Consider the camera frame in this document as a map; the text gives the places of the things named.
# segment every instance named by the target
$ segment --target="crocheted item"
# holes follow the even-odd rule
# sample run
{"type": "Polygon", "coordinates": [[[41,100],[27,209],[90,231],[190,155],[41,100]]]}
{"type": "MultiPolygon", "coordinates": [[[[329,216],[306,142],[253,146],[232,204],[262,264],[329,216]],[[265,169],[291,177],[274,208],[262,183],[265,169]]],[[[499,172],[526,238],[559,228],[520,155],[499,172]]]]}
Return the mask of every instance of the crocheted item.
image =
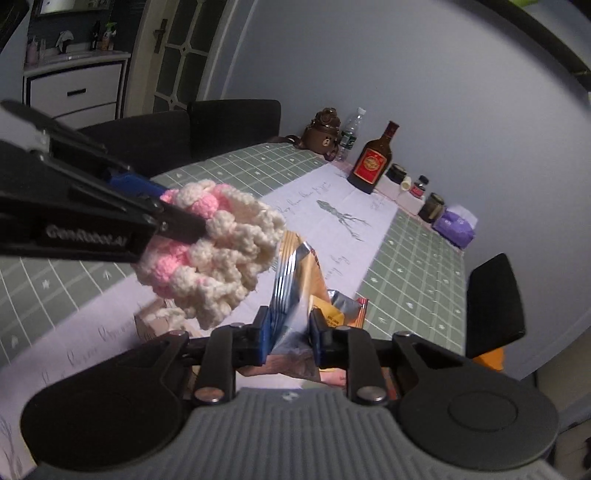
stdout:
{"type": "Polygon", "coordinates": [[[207,237],[185,245],[155,236],[134,270],[141,283],[173,299],[188,318],[197,318],[208,330],[219,325],[255,289],[256,276],[269,269],[285,219],[252,195],[211,180],[167,190],[160,199],[207,219],[207,237]]]}

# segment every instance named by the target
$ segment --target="plastic water bottle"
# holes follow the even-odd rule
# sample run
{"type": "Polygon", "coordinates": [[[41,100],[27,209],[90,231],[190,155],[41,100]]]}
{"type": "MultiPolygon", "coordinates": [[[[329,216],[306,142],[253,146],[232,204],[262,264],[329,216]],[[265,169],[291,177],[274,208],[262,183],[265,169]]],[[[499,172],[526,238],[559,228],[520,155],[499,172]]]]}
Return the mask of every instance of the plastic water bottle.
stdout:
{"type": "Polygon", "coordinates": [[[361,124],[361,120],[363,120],[364,115],[365,110],[363,110],[361,107],[358,108],[357,114],[352,116],[351,119],[347,122],[347,124],[343,127],[339,143],[339,153],[337,154],[335,160],[347,160],[349,152],[353,148],[355,140],[357,140],[357,131],[359,130],[359,126],[361,124]]]}

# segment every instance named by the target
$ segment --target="purple tissue pack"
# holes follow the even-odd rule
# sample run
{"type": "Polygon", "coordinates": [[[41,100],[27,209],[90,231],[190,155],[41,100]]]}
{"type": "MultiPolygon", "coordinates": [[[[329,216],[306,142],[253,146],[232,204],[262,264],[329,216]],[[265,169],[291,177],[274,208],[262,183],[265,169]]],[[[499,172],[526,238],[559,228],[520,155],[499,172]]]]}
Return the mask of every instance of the purple tissue pack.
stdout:
{"type": "Polygon", "coordinates": [[[466,248],[476,235],[466,220],[449,210],[435,221],[433,230],[461,249],[466,248]]]}

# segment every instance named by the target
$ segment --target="green checkered tablecloth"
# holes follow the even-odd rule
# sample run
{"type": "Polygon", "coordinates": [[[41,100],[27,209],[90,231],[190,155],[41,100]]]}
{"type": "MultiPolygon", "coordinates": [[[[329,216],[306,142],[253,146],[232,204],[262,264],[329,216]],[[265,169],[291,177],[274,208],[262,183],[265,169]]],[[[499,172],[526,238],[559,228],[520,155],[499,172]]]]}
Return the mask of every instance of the green checkered tablecloth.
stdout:
{"type": "MultiPolygon", "coordinates": [[[[261,197],[323,164],[314,153],[288,144],[262,144],[178,168],[154,180],[178,188],[212,179],[261,197]]],[[[128,264],[0,257],[0,368],[132,274],[128,264]]],[[[463,351],[462,257],[404,212],[396,215],[359,294],[370,301],[366,328],[373,337],[412,330],[463,351]]]]}

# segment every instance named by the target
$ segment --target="drawer handle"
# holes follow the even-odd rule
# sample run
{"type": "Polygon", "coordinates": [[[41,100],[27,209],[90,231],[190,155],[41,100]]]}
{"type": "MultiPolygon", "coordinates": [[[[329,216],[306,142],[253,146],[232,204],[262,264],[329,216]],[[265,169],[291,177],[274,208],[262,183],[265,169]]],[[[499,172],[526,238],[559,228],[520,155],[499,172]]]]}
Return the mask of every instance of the drawer handle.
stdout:
{"type": "Polygon", "coordinates": [[[71,92],[68,92],[68,97],[71,97],[74,95],[81,95],[82,93],[86,93],[85,88],[81,88],[80,90],[72,90],[71,92]]]}

